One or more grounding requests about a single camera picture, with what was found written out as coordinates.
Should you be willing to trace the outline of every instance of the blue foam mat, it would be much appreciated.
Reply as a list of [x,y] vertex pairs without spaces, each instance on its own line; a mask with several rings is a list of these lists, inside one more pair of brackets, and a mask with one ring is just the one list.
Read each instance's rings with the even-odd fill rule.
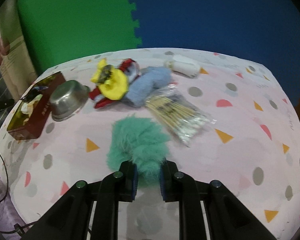
[[291,0],[129,0],[142,47],[228,54],[265,65],[295,106],[300,98],[300,13]]

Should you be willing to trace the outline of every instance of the furry toy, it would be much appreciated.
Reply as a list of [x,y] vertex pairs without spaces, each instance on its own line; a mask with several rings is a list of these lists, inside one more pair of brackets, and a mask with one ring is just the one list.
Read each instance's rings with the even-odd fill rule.
[[117,171],[123,161],[137,165],[139,178],[147,184],[158,181],[160,166],[169,153],[169,135],[150,118],[129,116],[118,120],[112,128],[112,142],[107,154],[108,167]]

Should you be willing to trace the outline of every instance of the yellow plush toy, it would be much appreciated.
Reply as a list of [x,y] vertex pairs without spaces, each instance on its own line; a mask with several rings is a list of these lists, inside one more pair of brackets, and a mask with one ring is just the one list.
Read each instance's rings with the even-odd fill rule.
[[99,61],[90,80],[98,86],[101,94],[111,100],[120,100],[129,89],[127,76],[120,69],[108,65],[105,58]]

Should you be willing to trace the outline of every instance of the clear plastic bag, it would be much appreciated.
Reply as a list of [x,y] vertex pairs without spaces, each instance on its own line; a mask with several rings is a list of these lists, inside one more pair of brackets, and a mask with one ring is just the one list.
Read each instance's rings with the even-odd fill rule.
[[216,122],[211,115],[189,103],[173,84],[152,93],[146,107],[187,146],[205,125]]

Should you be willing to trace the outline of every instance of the green foam mat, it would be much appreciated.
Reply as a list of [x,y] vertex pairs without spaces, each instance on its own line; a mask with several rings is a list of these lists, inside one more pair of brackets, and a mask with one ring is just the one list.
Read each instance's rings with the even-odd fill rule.
[[107,51],[134,49],[128,0],[18,0],[21,26],[29,54],[40,74],[72,59]]

